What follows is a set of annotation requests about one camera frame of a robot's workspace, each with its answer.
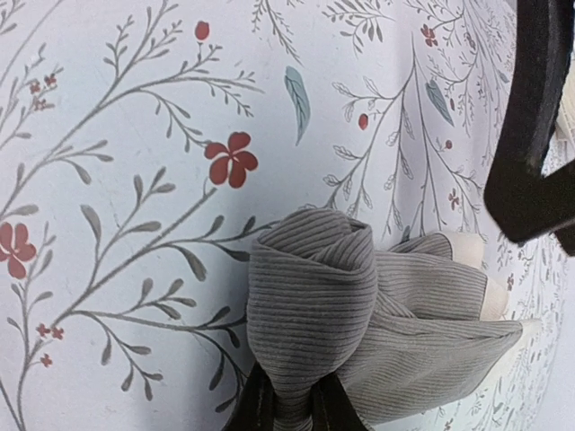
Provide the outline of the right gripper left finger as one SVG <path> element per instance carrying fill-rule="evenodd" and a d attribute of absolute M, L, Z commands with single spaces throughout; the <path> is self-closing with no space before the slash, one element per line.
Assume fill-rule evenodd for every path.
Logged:
<path fill-rule="evenodd" d="M 228 420 L 228 431 L 272 431 L 273 428 L 273 386 L 261 365 L 255 362 Z"/>

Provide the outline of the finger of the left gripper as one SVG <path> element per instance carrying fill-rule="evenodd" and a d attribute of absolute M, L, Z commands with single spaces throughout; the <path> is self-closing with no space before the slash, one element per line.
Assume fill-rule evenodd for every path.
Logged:
<path fill-rule="evenodd" d="M 551 233 L 568 255 L 574 253 L 574 164 L 548 176 L 543 165 L 570 69 L 573 25 L 571 1 L 518 2 L 509 103 L 484 189 L 484 205 L 507 239 L 523 244 Z"/>

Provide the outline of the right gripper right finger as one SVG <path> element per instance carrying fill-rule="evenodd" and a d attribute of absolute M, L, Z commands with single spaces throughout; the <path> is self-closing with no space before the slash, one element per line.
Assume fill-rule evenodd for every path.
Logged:
<path fill-rule="evenodd" d="M 329 374 L 312 390 L 313 431 L 367 431 L 336 374 Z"/>

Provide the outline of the taupe underwear cream waistband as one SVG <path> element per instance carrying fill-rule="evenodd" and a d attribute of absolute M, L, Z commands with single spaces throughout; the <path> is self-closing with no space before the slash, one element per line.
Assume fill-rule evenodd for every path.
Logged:
<path fill-rule="evenodd" d="M 253 244 L 246 333 L 274 391 L 273 426 L 309 430 L 313 387 L 334 374 L 362 423 L 460 400 L 504 373 L 541 329 L 504 314 L 471 233 L 385 251 L 371 227 L 329 209 L 287 216 Z"/>

